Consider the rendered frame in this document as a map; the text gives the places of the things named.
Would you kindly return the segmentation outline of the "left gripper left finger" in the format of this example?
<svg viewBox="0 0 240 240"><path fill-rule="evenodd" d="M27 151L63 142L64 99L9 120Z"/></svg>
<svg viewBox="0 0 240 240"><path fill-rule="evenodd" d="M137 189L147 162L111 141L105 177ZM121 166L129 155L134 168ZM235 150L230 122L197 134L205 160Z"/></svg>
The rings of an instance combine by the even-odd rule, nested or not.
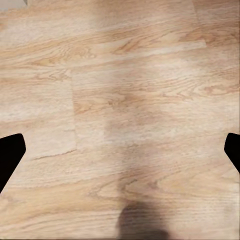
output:
<svg viewBox="0 0 240 240"><path fill-rule="evenodd" d="M0 193L26 153L22 133L0 138Z"/></svg>

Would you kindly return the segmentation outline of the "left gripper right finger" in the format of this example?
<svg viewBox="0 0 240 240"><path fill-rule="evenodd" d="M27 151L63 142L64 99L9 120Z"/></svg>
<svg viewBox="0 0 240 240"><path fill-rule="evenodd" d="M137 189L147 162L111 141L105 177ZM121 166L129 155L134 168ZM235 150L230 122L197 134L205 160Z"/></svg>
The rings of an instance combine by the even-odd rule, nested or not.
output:
<svg viewBox="0 0 240 240"><path fill-rule="evenodd" d="M240 135L235 133L228 133L224 151L240 173Z"/></svg>

